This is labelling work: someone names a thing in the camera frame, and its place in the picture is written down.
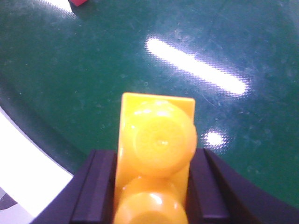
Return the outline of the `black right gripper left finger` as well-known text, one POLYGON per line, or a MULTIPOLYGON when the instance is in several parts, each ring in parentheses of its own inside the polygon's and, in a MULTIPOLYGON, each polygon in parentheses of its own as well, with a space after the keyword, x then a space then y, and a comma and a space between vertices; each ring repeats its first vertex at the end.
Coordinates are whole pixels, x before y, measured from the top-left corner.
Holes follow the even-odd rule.
POLYGON ((71 181, 33 223, 112 223, 115 171, 116 152, 91 151, 71 181))

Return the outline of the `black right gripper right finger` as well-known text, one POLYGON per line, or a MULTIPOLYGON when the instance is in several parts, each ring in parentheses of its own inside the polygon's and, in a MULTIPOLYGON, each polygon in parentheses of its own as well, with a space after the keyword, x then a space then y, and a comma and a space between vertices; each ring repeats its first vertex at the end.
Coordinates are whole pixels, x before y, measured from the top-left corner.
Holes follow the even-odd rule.
POLYGON ((297 224, 299 210, 261 190, 214 152, 198 148, 190 164, 191 224, 297 224))

